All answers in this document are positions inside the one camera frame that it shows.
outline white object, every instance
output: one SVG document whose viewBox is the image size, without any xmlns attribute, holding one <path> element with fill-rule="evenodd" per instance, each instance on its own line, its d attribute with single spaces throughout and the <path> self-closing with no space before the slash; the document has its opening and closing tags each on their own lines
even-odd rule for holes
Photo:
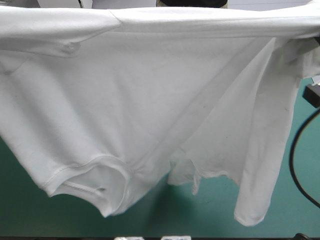
<svg viewBox="0 0 320 240">
<path fill-rule="evenodd" d="M 155 7 L 156 0 L 94 0 L 93 9 L 129 9 Z"/>
<path fill-rule="evenodd" d="M 91 9 L 93 0 L 37 0 L 40 8 L 84 8 Z"/>
<path fill-rule="evenodd" d="M 0 7 L 0 28 L 0 135 L 49 196 L 115 215 L 172 166 L 169 182 L 194 192 L 229 176 L 235 218 L 263 220 L 299 81 L 320 73 L 319 0 L 263 12 Z"/>
<path fill-rule="evenodd" d="M 161 240 L 191 240 L 191 236 L 163 236 Z"/>
</svg>

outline white t-shirt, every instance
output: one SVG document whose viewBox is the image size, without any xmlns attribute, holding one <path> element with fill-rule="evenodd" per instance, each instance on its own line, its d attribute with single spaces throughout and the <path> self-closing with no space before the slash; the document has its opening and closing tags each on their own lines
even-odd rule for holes
<svg viewBox="0 0 320 240">
<path fill-rule="evenodd" d="M 320 1 L 272 11 L 0 7 L 0 135 L 49 196 L 103 216 L 227 175 L 263 220 L 300 79 L 320 73 Z"/>
</svg>

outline black cord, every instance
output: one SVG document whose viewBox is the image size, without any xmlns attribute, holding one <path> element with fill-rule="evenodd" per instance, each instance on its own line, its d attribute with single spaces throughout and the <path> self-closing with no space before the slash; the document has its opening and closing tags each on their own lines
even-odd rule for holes
<svg viewBox="0 0 320 240">
<path fill-rule="evenodd" d="M 297 142 L 299 140 L 299 137 L 301 135 L 301 133 L 304 131 L 304 129 L 306 128 L 306 126 L 316 117 L 320 114 L 320 107 L 310 116 L 307 118 L 307 120 L 305 120 L 303 122 L 303 124 L 300 126 L 299 130 L 296 132 L 292 145 L 291 145 L 291 149 L 290 149 L 290 157 L 289 157 L 289 168 L 290 168 L 290 173 L 291 176 L 293 178 L 293 181 L 296 185 L 296 187 L 299 189 L 299 191 L 310 201 L 312 202 L 314 205 L 316 205 L 318 208 L 320 208 L 320 203 L 317 202 L 315 199 L 313 199 L 305 190 L 304 188 L 300 185 L 296 173 L 295 173 L 295 168 L 294 168 L 294 155 L 295 155 L 295 149 L 296 149 L 296 145 Z"/>
</svg>

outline green table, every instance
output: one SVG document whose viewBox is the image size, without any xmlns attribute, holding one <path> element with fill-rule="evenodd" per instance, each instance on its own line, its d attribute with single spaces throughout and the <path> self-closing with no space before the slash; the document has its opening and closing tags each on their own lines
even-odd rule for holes
<svg viewBox="0 0 320 240">
<path fill-rule="evenodd" d="M 293 237 L 302 232 L 320 237 L 320 209 L 296 189 L 288 167 L 290 144 L 299 125 L 315 110 L 302 97 L 310 79 L 302 81 L 294 121 L 280 175 L 265 220 L 244 227 L 233 219 L 238 187 L 226 177 L 204 179 L 199 193 L 191 185 L 170 186 L 163 179 L 124 214 L 103 218 L 86 201 L 70 196 L 47 197 L 0 143 L 0 236 L 113 237 L 191 235 L 192 237 Z M 295 166 L 305 189 L 320 201 L 320 118 L 301 136 Z"/>
</svg>

